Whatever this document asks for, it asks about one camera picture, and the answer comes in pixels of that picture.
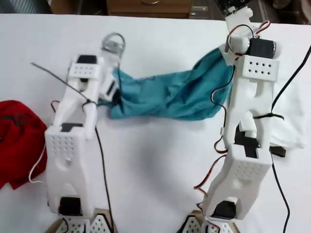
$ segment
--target black wire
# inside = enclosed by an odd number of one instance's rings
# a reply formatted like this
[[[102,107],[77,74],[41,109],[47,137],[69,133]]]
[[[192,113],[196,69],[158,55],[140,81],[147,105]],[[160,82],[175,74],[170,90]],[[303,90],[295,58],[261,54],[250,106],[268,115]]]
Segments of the black wire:
[[[94,103],[96,104],[96,102],[88,99],[85,95],[83,95],[82,93],[80,93],[77,89],[75,89],[74,87],[72,87],[71,85],[69,85],[68,83],[66,83],[65,81],[63,81],[62,79],[60,79],[58,76],[56,76],[55,74],[53,74],[51,71],[49,71],[48,69],[45,69],[39,65],[37,65],[36,63],[31,63],[33,66],[51,74],[53,77],[55,77],[56,79],[60,80],[63,84],[65,84],[66,86],[69,86],[70,88],[72,88],[73,90],[75,90],[76,92],[78,92],[80,95],[82,95],[85,99],[86,99],[86,102],[82,105],[82,109],[83,109],[83,106],[85,104],[88,104],[88,103]],[[51,102],[51,107],[52,109],[55,111],[55,108],[53,106],[53,103],[54,102],[58,102],[57,100],[53,100]],[[105,188],[106,188],[106,194],[107,194],[107,199],[108,199],[108,206],[109,206],[109,214],[110,214],[110,217],[111,217],[111,225],[112,225],[112,233],[114,233],[114,221],[113,221],[113,217],[112,217],[112,211],[111,211],[111,203],[110,203],[110,196],[109,196],[109,190],[108,190],[108,185],[107,185],[107,178],[106,178],[106,170],[105,170],[105,163],[104,163],[104,152],[103,152],[103,148],[102,148],[102,143],[101,143],[101,139],[100,139],[100,136],[98,134],[98,130],[97,130],[97,127],[95,126],[95,132],[96,132],[96,136],[97,136],[97,139],[98,139],[98,143],[99,143],[99,147],[100,147],[100,150],[101,150],[101,154],[102,154],[102,162],[103,162],[103,173],[104,173],[104,182],[105,182]]]
[[[293,73],[293,75],[290,77],[290,79],[288,79],[288,81],[285,83],[285,85],[282,87],[282,89],[280,90],[280,92],[278,93],[278,95],[276,96],[276,98],[273,100],[273,103],[272,103],[272,108],[271,108],[271,112],[274,108],[274,106],[276,105],[276,102],[278,101],[278,99],[280,98],[280,96],[283,94],[283,92],[285,91],[285,89],[288,87],[288,85],[293,81],[294,77],[298,74],[298,72],[302,69],[302,67],[306,64],[309,56],[310,56],[310,53],[311,53],[311,45],[307,51],[307,54],[305,56],[305,58],[303,59],[302,63],[300,64],[300,66],[297,68],[297,70]],[[280,190],[280,193],[281,193],[281,196],[284,200],[284,203],[286,205],[286,209],[287,209],[287,217],[286,217],[286,220],[285,220],[285,223],[284,223],[284,228],[283,228],[283,233],[286,232],[286,228],[287,228],[287,223],[288,223],[288,220],[290,218],[290,215],[291,215],[291,210],[290,210],[290,207],[288,205],[288,202],[285,198],[285,195],[283,193],[283,190],[282,190],[282,187],[278,181],[278,177],[277,177],[277,173],[276,173],[276,167],[274,165],[274,161],[272,159],[272,170],[273,170],[273,174],[274,174],[274,177],[276,179],[276,183],[277,183],[277,186],[278,186],[278,189]]]
[[[83,96],[86,100],[88,100],[88,98],[83,95],[80,91],[78,91],[76,88],[74,88],[73,86],[69,85],[68,83],[66,83],[64,80],[62,80],[61,78],[59,78],[56,74],[52,73],[51,71],[49,71],[48,69],[45,69],[44,67],[42,66],[39,66],[38,64],[34,63],[34,62],[31,62],[31,65],[51,74],[53,77],[55,77],[56,79],[58,79],[59,81],[61,81],[63,84],[65,84],[66,86],[70,87],[72,90],[76,91],[77,93],[79,93],[81,96]]]
[[[267,113],[267,114],[260,115],[260,116],[254,116],[253,119],[262,119],[266,117],[278,117],[284,120],[284,116],[279,115],[279,114],[274,114],[274,113]]]
[[[280,193],[283,197],[283,200],[284,200],[284,203],[286,205],[286,209],[287,209],[287,217],[286,217],[286,220],[285,220],[285,223],[284,223],[284,228],[283,228],[283,233],[286,232],[286,228],[287,228],[287,223],[288,223],[288,220],[290,219],[290,215],[291,215],[291,210],[290,210],[290,206],[288,205],[287,203],[287,200],[285,198],[285,195],[283,193],[283,190],[282,190],[282,187],[280,185],[280,182],[278,181],[278,178],[277,178],[277,173],[276,173],[276,167],[274,166],[274,161],[272,159],[272,170],[273,170],[273,174],[274,174],[274,178],[276,179],[276,184],[278,186],[278,189],[280,190]]]
[[[59,101],[58,100],[53,100],[52,102],[51,102],[51,107],[52,107],[52,109],[53,109],[53,112],[55,113],[56,112],[56,109],[55,109],[55,107],[54,107],[54,103],[59,103]]]
[[[307,54],[305,56],[305,58],[303,59],[302,63],[300,64],[300,66],[297,68],[297,70],[293,73],[293,75],[290,77],[290,79],[288,79],[288,81],[285,83],[285,85],[282,87],[282,89],[280,90],[280,92],[278,93],[278,95],[276,96],[276,98],[274,99],[273,103],[272,103],[272,109],[273,110],[276,102],[278,101],[278,99],[280,98],[280,96],[283,94],[283,92],[285,91],[285,89],[287,88],[287,86],[293,81],[294,77],[298,74],[298,72],[302,69],[302,67],[306,64],[309,56],[311,53],[311,45],[307,51]]]
[[[107,194],[107,200],[108,200],[108,206],[109,206],[109,214],[110,214],[110,217],[111,217],[111,226],[112,226],[112,231],[111,231],[111,232],[113,233],[113,232],[114,232],[114,222],[113,222],[113,217],[112,217],[110,196],[109,196],[109,192],[108,192],[108,184],[107,184],[107,178],[106,178],[106,169],[105,169],[104,152],[103,152],[103,147],[102,147],[102,143],[101,143],[101,139],[100,139],[100,136],[99,136],[97,127],[95,127],[95,132],[96,132],[96,136],[97,136],[98,143],[99,143],[99,147],[100,147],[101,154],[102,154],[104,181],[105,181],[105,188],[106,188],[106,194]]]
[[[68,225],[68,222],[67,222],[66,219],[63,218],[63,221],[64,221],[65,224],[66,224],[66,230],[65,230],[64,232],[62,232],[62,233],[67,233],[67,232],[69,231],[69,225]]]

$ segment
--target red wire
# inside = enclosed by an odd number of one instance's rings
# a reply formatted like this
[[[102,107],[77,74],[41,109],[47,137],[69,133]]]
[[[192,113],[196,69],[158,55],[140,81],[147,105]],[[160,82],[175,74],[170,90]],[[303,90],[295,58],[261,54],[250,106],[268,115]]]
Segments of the red wire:
[[[201,181],[201,183],[199,183],[198,185],[196,185],[195,187],[193,187],[194,189],[199,189],[199,188],[201,188],[201,187],[206,183],[206,181],[208,180],[209,176],[211,175],[212,170],[214,169],[214,167],[215,167],[215,165],[217,164],[217,162],[218,162],[221,158],[223,158],[223,157],[225,157],[225,156],[226,156],[226,155],[222,155],[222,156],[220,156],[218,159],[216,159],[216,160],[214,161],[214,163],[213,163],[212,166],[210,167],[210,169],[209,169],[207,175],[204,177],[204,179]]]
[[[198,190],[201,191],[204,195],[207,195],[207,193],[203,189],[198,188]]]
[[[264,21],[260,26],[259,26],[259,30],[255,32],[255,34],[258,34],[264,30],[266,30],[269,26],[270,26],[270,21],[266,20]]]
[[[222,138],[223,138],[223,136],[221,136],[221,137],[219,138],[219,140],[216,141],[216,142],[214,143],[214,149],[215,149],[216,152],[219,153],[219,154],[226,154],[226,153],[228,152],[228,149],[225,149],[225,150],[218,150],[218,149],[217,149],[217,144],[222,140]]]
[[[210,222],[210,221],[208,221],[208,223],[209,223],[211,226],[216,227],[216,228],[218,229],[217,233],[220,233],[220,227],[219,227],[219,226],[217,226],[216,224],[214,224],[214,223],[212,223],[212,222]]]
[[[196,206],[197,206],[197,207],[202,211],[202,213],[203,213],[203,209],[202,209],[202,207],[200,206],[200,204],[202,204],[202,202],[197,203]]]

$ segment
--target white surface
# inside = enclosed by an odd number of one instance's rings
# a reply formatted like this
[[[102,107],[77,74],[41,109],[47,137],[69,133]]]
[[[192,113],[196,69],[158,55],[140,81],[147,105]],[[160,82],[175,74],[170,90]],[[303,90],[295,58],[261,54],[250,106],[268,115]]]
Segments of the white surface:
[[[102,38],[116,31],[127,42],[121,68],[134,77],[145,77],[192,68],[203,55],[223,43],[227,35],[225,22],[188,19],[0,15],[0,22],[0,100],[23,101],[45,122],[52,117],[50,102],[62,98],[65,86],[30,62],[37,62],[65,79],[73,55],[98,51]],[[262,36],[282,44],[279,80],[285,82],[309,47],[311,27],[273,24]],[[309,60],[294,81],[301,84],[304,99],[311,95],[310,73]],[[278,104],[286,103],[281,98]],[[213,143],[219,138],[223,112],[197,122],[151,117],[110,120],[102,107],[98,119],[119,232],[176,232],[186,215],[196,208],[195,203],[202,201],[202,195],[193,186],[217,157]],[[308,145],[303,150],[288,152],[286,159],[275,158],[292,211],[289,233],[308,228],[311,221],[311,204],[307,202],[311,196],[310,150]],[[97,181],[96,205],[107,208],[96,142],[86,156]],[[43,185],[27,184],[15,191],[6,185],[0,190],[1,232],[44,232],[56,219],[46,203]],[[238,225],[242,233],[281,232],[285,217],[286,209],[270,170],[258,200]]]

